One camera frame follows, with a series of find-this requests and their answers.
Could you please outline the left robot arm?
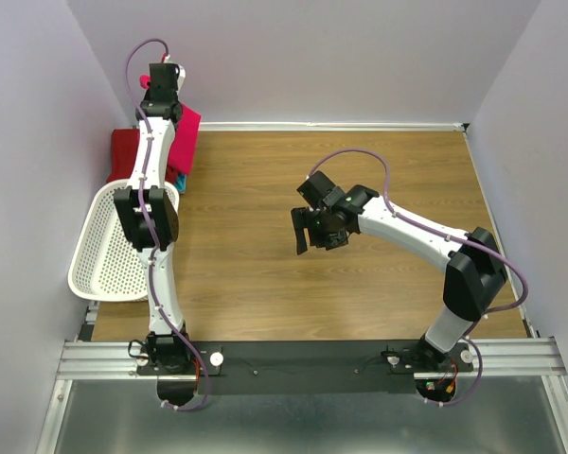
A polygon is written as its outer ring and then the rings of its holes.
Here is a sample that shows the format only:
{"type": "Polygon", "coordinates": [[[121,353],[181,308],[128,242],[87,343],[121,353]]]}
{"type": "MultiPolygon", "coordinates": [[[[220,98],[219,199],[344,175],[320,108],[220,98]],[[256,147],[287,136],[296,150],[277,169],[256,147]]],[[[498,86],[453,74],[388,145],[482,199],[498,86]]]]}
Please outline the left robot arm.
{"type": "Polygon", "coordinates": [[[145,274],[149,334],[136,360],[147,374],[181,375],[191,367],[173,271],[179,219],[166,188],[169,151],[183,116],[179,91],[184,79],[185,71],[176,63],[150,65],[146,92],[136,107],[139,139],[133,172],[114,194],[124,235],[145,274]]]}

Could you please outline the folded dark red shirt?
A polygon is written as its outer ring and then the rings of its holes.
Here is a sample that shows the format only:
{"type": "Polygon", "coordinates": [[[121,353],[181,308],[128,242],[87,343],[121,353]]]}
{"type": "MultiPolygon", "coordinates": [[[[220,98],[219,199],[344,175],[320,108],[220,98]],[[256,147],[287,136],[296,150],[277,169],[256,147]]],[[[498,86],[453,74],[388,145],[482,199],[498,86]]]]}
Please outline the folded dark red shirt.
{"type": "Polygon", "coordinates": [[[111,135],[111,171],[106,183],[128,180],[133,173],[138,151],[138,129],[117,129],[111,135]]]}

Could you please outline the pink red t shirt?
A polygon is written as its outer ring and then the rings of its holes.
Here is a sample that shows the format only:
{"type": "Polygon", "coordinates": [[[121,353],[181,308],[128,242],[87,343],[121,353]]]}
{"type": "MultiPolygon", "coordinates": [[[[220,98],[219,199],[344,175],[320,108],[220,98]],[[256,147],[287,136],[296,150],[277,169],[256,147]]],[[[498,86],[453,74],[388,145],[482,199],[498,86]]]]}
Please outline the pink red t shirt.
{"type": "Polygon", "coordinates": [[[201,116],[179,99],[172,64],[153,64],[139,78],[145,94],[135,107],[140,133],[133,173],[156,184],[167,169],[188,175],[193,167],[201,116]]]}

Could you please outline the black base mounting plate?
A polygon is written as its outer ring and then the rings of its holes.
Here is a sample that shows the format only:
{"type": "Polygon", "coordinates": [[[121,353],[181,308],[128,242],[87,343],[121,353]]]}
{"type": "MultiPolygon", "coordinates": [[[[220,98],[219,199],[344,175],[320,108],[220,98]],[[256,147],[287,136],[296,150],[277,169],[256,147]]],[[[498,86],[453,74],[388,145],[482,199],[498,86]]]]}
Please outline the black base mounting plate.
{"type": "Polygon", "coordinates": [[[175,406],[203,393],[301,395],[409,393],[449,402],[459,374],[473,369],[473,355],[459,342],[435,371],[414,366],[405,354],[417,340],[198,341],[187,347],[191,367],[181,375],[147,374],[136,360],[142,342],[128,354],[139,375],[157,379],[157,395],[175,406]]]}

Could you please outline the aluminium frame rail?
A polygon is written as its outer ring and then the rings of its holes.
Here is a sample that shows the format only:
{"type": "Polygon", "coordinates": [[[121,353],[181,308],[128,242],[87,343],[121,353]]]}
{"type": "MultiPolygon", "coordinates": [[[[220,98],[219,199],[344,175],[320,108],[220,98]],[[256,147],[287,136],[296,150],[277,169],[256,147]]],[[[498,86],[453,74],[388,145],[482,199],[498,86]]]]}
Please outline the aluminium frame rail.
{"type": "Polygon", "coordinates": [[[407,340],[215,341],[209,375],[135,345],[68,342],[41,453],[568,453],[553,339],[462,340],[429,371],[407,340]]]}

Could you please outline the folded teal shirt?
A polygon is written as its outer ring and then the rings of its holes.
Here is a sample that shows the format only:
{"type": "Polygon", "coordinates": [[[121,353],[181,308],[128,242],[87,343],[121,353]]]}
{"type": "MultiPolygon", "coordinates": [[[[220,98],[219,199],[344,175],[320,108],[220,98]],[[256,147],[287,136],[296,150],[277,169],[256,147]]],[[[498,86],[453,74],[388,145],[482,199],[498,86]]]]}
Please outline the folded teal shirt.
{"type": "Polygon", "coordinates": [[[186,182],[187,182],[187,175],[183,173],[179,173],[175,178],[173,185],[179,194],[186,193],[186,182]]]}

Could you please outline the white plastic laundry basket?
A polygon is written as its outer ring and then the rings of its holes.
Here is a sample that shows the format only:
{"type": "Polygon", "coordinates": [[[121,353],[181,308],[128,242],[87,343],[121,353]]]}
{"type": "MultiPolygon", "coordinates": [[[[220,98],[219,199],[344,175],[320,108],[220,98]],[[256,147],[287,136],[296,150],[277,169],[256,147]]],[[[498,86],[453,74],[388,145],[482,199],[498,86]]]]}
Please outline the white plastic laundry basket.
{"type": "Polygon", "coordinates": [[[114,180],[95,195],[74,252],[68,285],[82,299],[99,302],[148,298],[147,271],[124,235],[114,193],[127,185],[114,180]]]}

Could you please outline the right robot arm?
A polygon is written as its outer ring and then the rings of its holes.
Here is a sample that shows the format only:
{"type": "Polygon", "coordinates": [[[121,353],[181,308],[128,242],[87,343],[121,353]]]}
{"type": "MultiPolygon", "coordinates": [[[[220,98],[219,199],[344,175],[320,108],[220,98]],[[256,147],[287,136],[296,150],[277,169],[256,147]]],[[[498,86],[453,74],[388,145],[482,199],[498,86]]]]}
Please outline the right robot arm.
{"type": "Polygon", "coordinates": [[[448,362],[462,336],[486,314],[507,281],[506,267],[492,233],[468,233],[401,209],[377,191],[356,184],[348,191],[316,171],[297,188],[306,202],[291,211],[296,252],[332,250],[351,235],[392,242],[444,274],[443,307],[405,354],[414,366],[435,371],[448,362]]]}

